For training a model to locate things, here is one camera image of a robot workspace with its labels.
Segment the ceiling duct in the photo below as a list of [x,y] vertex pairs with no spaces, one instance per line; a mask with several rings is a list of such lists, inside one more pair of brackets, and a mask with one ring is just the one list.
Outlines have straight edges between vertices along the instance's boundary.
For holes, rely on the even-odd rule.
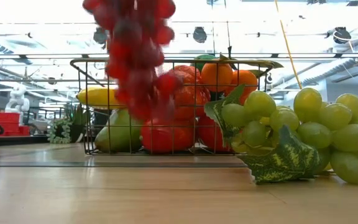
[[[8,80],[11,79],[13,82],[14,81],[18,81],[23,79],[23,75],[20,75],[18,73],[6,70],[4,68],[0,67],[0,80]],[[28,82],[23,82],[22,85],[26,86],[28,89],[45,89],[45,87],[40,86],[40,85],[36,85],[33,83],[28,83]],[[55,92],[45,92],[43,93],[44,97],[48,97],[48,96],[62,96],[62,97],[66,97],[63,95],[60,95],[59,93],[55,93]]]
[[[299,76],[299,79],[303,86],[307,86],[309,84],[318,82],[324,78],[330,77],[332,75],[335,75],[339,72],[343,72],[346,69],[349,69],[353,67],[356,64],[356,59],[354,58],[341,58],[338,60],[335,60],[331,63],[325,63],[318,66],[315,66],[314,68],[311,68],[305,72],[302,73],[301,76]],[[293,77],[291,80],[279,84],[279,85],[273,85],[272,88],[277,89],[284,89],[284,88],[294,88],[298,85],[296,78]]]

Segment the potted plant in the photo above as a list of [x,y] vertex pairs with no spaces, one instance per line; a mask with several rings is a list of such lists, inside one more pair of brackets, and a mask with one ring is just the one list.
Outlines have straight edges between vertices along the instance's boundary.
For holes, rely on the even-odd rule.
[[49,129],[49,142],[54,144],[68,144],[80,142],[83,139],[83,130],[88,122],[86,111],[81,106],[65,105],[65,117],[53,122]]

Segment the red object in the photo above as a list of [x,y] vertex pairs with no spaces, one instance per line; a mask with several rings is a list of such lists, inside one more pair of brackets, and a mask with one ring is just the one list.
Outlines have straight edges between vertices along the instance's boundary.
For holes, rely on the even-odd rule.
[[141,129],[142,144],[152,154],[167,154],[191,148],[196,139],[194,121],[147,121]]
[[213,119],[202,116],[199,118],[197,125],[197,136],[206,147],[212,151],[216,150],[216,152],[231,151],[229,147],[223,147],[221,128]]
[[209,99],[200,86],[185,86],[175,93],[175,119],[189,120],[204,114],[204,107]]
[[163,64],[161,45],[174,38],[166,26],[175,12],[172,0],[84,0],[83,7],[108,30],[110,56],[106,74],[118,79],[117,99],[138,119],[173,116],[173,94],[180,82],[162,77],[155,82],[155,67]]
[[0,113],[0,125],[4,133],[0,136],[29,136],[28,126],[19,126],[20,114]]
[[101,0],[84,0],[82,3],[82,6],[87,11],[92,11],[96,6],[98,6],[101,3]]
[[175,72],[167,72],[157,78],[155,86],[163,96],[169,96],[183,86],[183,78]]
[[176,11],[175,3],[172,0],[157,0],[157,16],[168,19],[173,16]]

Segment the orange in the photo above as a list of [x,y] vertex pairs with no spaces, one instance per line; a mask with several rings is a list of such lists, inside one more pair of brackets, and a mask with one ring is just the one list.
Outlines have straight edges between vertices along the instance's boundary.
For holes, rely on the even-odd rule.
[[[241,98],[244,98],[245,96],[248,96],[249,93],[251,93],[252,91],[255,91],[258,88],[257,87],[258,79],[252,72],[250,72],[248,70],[239,70],[239,71],[232,72],[231,84],[232,85],[240,85],[240,84],[253,85],[253,86],[246,86],[244,88],[244,92],[241,97]],[[235,88],[235,86],[229,86],[229,88],[227,88],[224,91],[224,95],[227,96],[228,94],[230,94],[234,88]]]
[[201,71],[201,82],[207,84],[209,91],[221,92],[230,85],[233,76],[233,70],[226,63],[206,63]]

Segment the grape leaf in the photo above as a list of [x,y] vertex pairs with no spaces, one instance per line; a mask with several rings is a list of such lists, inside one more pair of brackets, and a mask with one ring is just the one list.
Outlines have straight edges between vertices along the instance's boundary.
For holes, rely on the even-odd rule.
[[278,62],[273,62],[269,60],[237,60],[233,58],[228,58],[222,54],[219,56],[219,60],[224,60],[228,63],[234,63],[234,64],[246,64],[251,66],[259,66],[260,68],[283,68],[284,66]]
[[204,105],[205,114],[209,118],[217,122],[219,124],[219,127],[221,128],[223,136],[223,146],[229,144],[231,138],[234,137],[243,127],[233,127],[230,124],[226,124],[222,117],[222,107],[230,103],[237,103],[239,105],[239,98],[244,92],[244,87],[245,85],[241,84],[235,87],[235,89],[231,91],[231,93],[227,97],[218,101],[208,102]]
[[237,155],[252,170],[255,183],[314,178],[313,171],[321,163],[318,151],[302,143],[287,125],[279,130],[279,134],[280,142],[270,153]]

